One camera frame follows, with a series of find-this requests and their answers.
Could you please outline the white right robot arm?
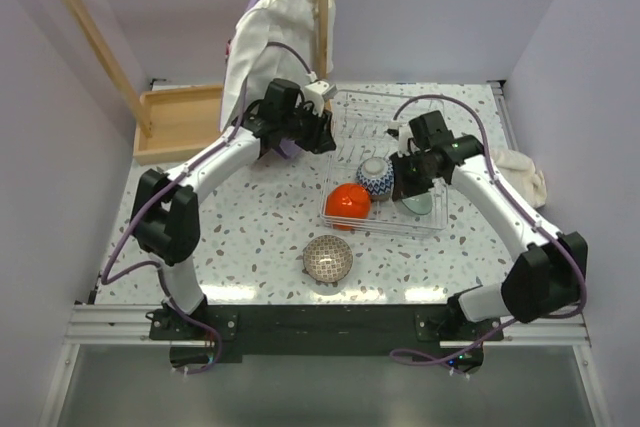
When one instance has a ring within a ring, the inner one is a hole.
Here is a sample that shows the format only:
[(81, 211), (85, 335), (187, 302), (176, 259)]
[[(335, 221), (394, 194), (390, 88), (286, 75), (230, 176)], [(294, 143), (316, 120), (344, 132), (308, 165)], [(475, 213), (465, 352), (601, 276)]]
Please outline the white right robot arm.
[(406, 124), (393, 120), (387, 132), (397, 141), (390, 157), (393, 201), (422, 195), (442, 180), (480, 212), (513, 260), (503, 281), (448, 299), (448, 329), (504, 316), (530, 323), (561, 317), (562, 308), (571, 305), (583, 308), (586, 240), (577, 232), (564, 234), (543, 219), (499, 174), (476, 137), (455, 136), (438, 111)]

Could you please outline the green glazed ceramic bowl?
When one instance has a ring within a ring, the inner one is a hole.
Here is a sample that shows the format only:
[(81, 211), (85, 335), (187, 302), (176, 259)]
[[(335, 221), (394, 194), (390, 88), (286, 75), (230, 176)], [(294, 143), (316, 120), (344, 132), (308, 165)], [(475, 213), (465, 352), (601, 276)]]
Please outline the green glazed ceramic bowl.
[(402, 198), (400, 206), (407, 215), (419, 217), (430, 215), (433, 210), (432, 195), (425, 192), (412, 197)]

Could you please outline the brown patterned ceramic bowl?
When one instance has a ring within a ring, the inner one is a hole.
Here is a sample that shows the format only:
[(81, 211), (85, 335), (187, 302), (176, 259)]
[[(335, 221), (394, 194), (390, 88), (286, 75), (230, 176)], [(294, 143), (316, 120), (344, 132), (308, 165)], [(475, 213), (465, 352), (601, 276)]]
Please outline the brown patterned ceramic bowl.
[(303, 249), (306, 272), (321, 283), (335, 283), (347, 276), (353, 266), (353, 252), (345, 240), (335, 235), (322, 235)]

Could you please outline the orange plastic bowl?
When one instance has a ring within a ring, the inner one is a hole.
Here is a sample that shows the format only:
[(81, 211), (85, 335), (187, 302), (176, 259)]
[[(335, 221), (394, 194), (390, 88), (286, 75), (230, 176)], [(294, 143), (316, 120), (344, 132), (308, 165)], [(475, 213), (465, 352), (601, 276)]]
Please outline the orange plastic bowl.
[(372, 201), (368, 191), (357, 183), (345, 183), (336, 187), (326, 198), (325, 215), (346, 218), (350, 221), (366, 219)]

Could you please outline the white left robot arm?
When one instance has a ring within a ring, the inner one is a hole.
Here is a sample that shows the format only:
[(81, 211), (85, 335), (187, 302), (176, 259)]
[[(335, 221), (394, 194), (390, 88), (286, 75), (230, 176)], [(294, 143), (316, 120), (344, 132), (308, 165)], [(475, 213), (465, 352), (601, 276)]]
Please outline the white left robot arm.
[(316, 80), (303, 87), (276, 78), (224, 133), (166, 173), (150, 169), (138, 183), (130, 226), (139, 247), (160, 260), (166, 296), (175, 310), (197, 311), (206, 302), (193, 253), (201, 238), (200, 205), (239, 169), (256, 162), (281, 142), (324, 154), (336, 149), (332, 113), (326, 103), (337, 87)]

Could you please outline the white wire dish rack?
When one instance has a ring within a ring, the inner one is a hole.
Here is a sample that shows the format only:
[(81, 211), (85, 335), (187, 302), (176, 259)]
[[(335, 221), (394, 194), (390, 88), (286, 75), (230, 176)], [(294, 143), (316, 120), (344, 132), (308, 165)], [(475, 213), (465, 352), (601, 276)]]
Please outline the white wire dish rack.
[[(397, 140), (388, 133), (396, 123), (427, 112), (445, 110), (440, 100), (421, 100), (397, 114), (408, 98), (403, 95), (341, 90), (332, 103), (332, 134), (336, 150), (331, 152), (321, 197), (320, 216), (327, 226), (384, 234), (429, 236), (446, 227), (447, 185), (436, 181), (427, 193), (394, 201), (394, 168), (391, 156)], [(342, 185), (356, 184), (371, 199), (364, 219), (340, 216), (329, 208), (329, 196)]]

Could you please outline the red blue patterned bowl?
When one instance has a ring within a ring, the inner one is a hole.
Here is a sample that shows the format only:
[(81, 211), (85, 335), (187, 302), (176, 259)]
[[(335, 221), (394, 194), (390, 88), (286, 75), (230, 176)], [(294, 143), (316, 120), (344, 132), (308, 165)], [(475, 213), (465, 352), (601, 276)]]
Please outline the red blue patterned bowl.
[(372, 201), (387, 201), (394, 185), (394, 170), (391, 161), (383, 157), (370, 157), (356, 170), (356, 182), (369, 194)]

